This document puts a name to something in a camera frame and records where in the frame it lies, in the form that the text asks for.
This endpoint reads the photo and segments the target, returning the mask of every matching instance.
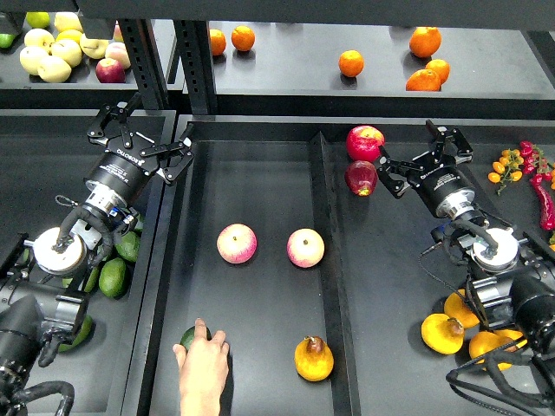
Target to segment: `red pepper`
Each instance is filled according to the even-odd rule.
[[[552,197],[542,187],[541,180],[537,181],[534,178],[530,179],[532,188],[538,195],[539,203],[541,204],[541,218],[539,226],[546,231],[555,229],[555,207],[553,205]]]

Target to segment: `hand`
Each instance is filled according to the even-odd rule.
[[[229,372],[229,344],[221,330],[208,341],[205,322],[200,318],[194,327],[194,340],[188,352],[180,344],[173,346],[180,368],[181,416],[218,415],[219,397]]]

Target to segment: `apple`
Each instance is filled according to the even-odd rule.
[[[129,61],[129,55],[127,54],[127,49],[125,48],[124,43],[110,43],[106,48],[105,56],[119,61],[124,69],[128,69],[131,66],[131,61]]]
[[[83,33],[79,45],[86,56],[93,59],[102,59],[106,54],[108,41],[106,39],[88,39]]]
[[[61,39],[61,41],[52,43],[50,53],[52,56],[61,57],[71,68],[79,65],[83,58],[79,43],[71,39]]]
[[[307,268],[318,264],[323,257],[323,240],[310,228],[292,233],[287,241],[287,256],[298,267]]]
[[[12,35],[11,33],[0,33],[0,48],[9,48],[16,37],[17,35]]]
[[[81,26],[79,17],[76,13],[71,11],[58,11],[54,15],[54,27],[58,30],[58,32],[75,29],[83,33],[83,27]]]
[[[114,40],[116,42],[123,42],[123,35],[121,34],[120,24],[117,22],[114,26]]]
[[[257,249],[257,236],[244,224],[231,224],[219,233],[216,245],[228,263],[244,263]]]
[[[26,46],[19,53],[19,62],[29,75],[38,75],[38,64],[48,55],[40,46]]]
[[[46,82],[64,82],[71,75],[71,67],[60,56],[45,56],[38,62],[38,76]]]
[[[50,53],[50,45],[54,43],[54,37],[44,29],[31,29],[23,38],[25,46],[40,46]]]
[[[374,162],[380,157],[380,148],[385,144],[382,132],[372,126],[358,126],[347,135],[347,153],[353,160]]]
[[[118,61],[112,58],[100,59],[96,64],[96,78],[103,84],[116,84],[125,82],[125,69]]]
[[[355,195],[368,197],[375,190],[375,185],[378,182],[378,172],[370,162],[357,160],[347,167],[345,182]]]

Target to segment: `robotic arm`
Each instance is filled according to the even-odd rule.
[[[62,395],[56,416],[69,414],[74,388],[63,381],[25,388],[29,372],[37,359],[39,367],[48,366],[58,347],[75,339],[88,306],[88,294],[77,288],[110,254],[114,239],[135,227],[131,204],[150,178],[159,175],[172,185],[193,161],[191,124],[171,144],[129,131],[127,117],[139,102],[136,94],[125,107],[103,107],[88,129],[89,142],[104,146],[104,153],[85,178],[91,191],[86,201],[72,202],[60,227],[35,241],[14,237],[0,253],[0,414],[27,414],[27,403],[54,393]],[[112,120],[121,134],[108,138],[104,128]],[[38,283],[29,279],[35,266],[46,272]],[[53,277],[73,280],[59,289],[45,284]]]
[[[395,198],[414,189],[434,217],[448,220],[431,231],[435,245],[422,256],[442,246],[449,260],[467,267],[465,303],[484,328],[516,327],[524,334],[549,393],[529,400],[500,372],[492,375],[497,366],[490,366],[499,390],[517,396],[515,403],[555,408],[555,253],[530,232],[515,237],[507,221],[480,209],[458,168],[472,160],[472,147],[457,128],[436,127],[430,120],[426,126],[430,149],[411,161],[396,161],[382,147],[378,178]]]

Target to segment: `pink apple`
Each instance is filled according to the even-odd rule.
[[[298,267],[312,267],[323,257],[323,240],[310,228],[295,231],[287,242],[287,256]]]
[[[127,49],[125,44],[121,42],[112,42],[106,48],[106,53],[104,54],[107,58],[112,58],[118,61],[124,69],[131,67],[131,61],[129,61],[129,55],[127,54]]]
[[[358,126],[347,135],[347,153],[354,161],[374,162],[380,157],[379,146],[385,144],[382,132],[372,126]]]
[[[257,249],[257,237],[244,224],[231,224],[218,236],[219,254],[229,263],[239,264],[249,260]]]
[[[100,59],[96,64],[96,78],[103,84],[125,82],[125,69],[115,59]]]
[[[117,22],[115,23],[115,27],[114,27],[114,40],[116,42],[123,42],[123,36],[121,35],[120,24]]]

